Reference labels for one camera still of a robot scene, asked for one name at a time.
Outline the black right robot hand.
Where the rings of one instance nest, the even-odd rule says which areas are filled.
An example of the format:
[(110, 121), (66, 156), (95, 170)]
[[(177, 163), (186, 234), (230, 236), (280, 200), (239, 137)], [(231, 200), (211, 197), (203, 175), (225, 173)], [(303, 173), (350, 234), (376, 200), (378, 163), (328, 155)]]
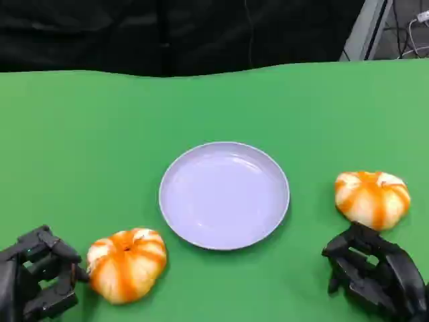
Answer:
[(352, 301), (391, 321), (428, 320), (428, 285), (410, 255), (378, 231), (354, 221), (322, 255), (332, 269), (328, 294), (343, 288)]

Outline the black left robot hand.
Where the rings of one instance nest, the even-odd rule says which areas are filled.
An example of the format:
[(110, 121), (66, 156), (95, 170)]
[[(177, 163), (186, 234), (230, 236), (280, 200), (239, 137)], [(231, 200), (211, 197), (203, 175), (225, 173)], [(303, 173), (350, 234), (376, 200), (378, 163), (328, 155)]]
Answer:
[(88, 282), (81, 256), (42, 225), (1, 251), (1, 320), (54, 319), (78, 303), (77, 282)]

